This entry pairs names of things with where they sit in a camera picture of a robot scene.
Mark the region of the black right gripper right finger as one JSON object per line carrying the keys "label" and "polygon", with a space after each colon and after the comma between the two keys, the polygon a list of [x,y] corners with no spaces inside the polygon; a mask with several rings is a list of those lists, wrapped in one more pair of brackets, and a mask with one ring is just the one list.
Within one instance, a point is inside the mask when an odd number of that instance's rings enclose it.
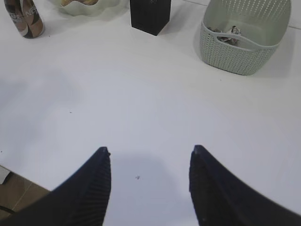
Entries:
{"label": "black right gripper right finger", "polygon": [[299,226],[300,215],[261,195],[202,145],[191,153],[189,191],[200,226]]}

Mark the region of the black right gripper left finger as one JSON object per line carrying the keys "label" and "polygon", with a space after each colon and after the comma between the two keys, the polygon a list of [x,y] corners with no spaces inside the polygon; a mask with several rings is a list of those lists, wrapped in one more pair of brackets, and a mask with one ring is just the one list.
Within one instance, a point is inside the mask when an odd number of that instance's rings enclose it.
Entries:
{"label": "black right gripper left finger", "polygon": [[111,162],[100,147],[71,177],[2,226],[101,226],[111,193]]}

